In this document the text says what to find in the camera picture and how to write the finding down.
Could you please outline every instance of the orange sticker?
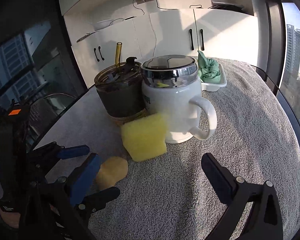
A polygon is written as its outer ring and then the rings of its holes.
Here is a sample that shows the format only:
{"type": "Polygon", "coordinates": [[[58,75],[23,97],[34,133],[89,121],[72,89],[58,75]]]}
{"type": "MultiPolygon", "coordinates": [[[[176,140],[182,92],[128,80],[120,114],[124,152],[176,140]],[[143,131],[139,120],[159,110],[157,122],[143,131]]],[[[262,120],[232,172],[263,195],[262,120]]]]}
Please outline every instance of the orange sticker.
{"type": "Polygon", "coordinates": [[[20,111],[21,111],[21,109],[12,110],[9,115],[19,114],[20,111]]]}

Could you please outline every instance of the metal bolt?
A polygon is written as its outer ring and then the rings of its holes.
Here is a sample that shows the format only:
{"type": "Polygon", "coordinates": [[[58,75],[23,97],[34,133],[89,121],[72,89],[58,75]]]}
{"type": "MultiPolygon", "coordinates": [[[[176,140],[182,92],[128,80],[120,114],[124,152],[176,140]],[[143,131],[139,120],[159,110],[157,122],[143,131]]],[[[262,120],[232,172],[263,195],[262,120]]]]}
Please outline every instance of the metal bolt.
{"type": "Polygon", "coordinates": [[[273,183],[272,183],[271,181],[267,180],[267,181],[266,181],[266,185],[267,185],[268,187],[272,187],[272,186],[273,186],[273,183]]]}
{"type": "Polygon", "coordinates": [[[80,210],[84,210],[86,208],[86,206],[84,204],[79,204],[79,209],[80,210]]]}
{"type": "Polygon", "coordinates": [[[67,180],[67,178],[65,176],[61,176],[58,178],[58,182],[60,182],[60,183],[64,183],[64,182],[66,182],[66,180],[67,180]]]}
{"type": "Polygon", "coordinates": [[[236,177],[235,180],[239,183],[244,183],[244,178],[243,177],[236,177]]]}

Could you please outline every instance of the sky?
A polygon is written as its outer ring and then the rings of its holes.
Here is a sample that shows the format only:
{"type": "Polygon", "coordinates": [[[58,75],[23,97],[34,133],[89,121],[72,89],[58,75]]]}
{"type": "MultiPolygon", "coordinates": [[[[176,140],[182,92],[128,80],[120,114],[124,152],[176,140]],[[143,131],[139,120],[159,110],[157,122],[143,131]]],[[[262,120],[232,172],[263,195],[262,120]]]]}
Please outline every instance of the sky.
{"type": "Polygon", "coordinates": [[[300,29],[300,11],[294,3],[282,3],[284,19],[286,24],[294,25],[295,29],[300,29]]]}

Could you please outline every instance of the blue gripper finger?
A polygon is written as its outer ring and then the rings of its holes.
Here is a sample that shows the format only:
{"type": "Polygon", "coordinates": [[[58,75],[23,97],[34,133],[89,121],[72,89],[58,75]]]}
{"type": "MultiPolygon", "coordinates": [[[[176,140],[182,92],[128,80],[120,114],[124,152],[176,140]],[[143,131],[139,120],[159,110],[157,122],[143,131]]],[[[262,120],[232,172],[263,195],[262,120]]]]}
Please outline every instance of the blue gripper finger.
{"type": "Polygon", "coordinates": [[[75,168],[69,175],[66,189],[70,198],[70,204],[80,204],[95,179],[101,165],[101,158],[91,153],[84,163],[75,168]]]}
{"type": "Polygon", "coordinates": [[[69,147],[69,148],[63,148],[60,150],[60,152],[57,154],[57,157],[65,160],[70,159],[74,157],[84,156],[87,155],[90,152],[90,149],[86,145],[79,145],[75,147],[69,147]]]}

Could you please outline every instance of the white tray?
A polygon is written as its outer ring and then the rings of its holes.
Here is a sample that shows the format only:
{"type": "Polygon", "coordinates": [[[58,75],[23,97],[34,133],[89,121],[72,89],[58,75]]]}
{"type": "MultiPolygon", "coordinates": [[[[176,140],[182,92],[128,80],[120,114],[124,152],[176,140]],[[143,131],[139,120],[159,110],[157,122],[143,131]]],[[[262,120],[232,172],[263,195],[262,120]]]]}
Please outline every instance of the white tray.
{"type": "Polygon", "coordinates": [[[227,79],[225,71],[223,70],[223,65],[219,64],[219,70],[220,70],[220,83],[219,84],[212,84],[212,83],[204,83],[201,81],[201,90],[206,90],[209,92],[215,92],[219,90],[219,88],[223,88],[227,85],[227,79]]]}

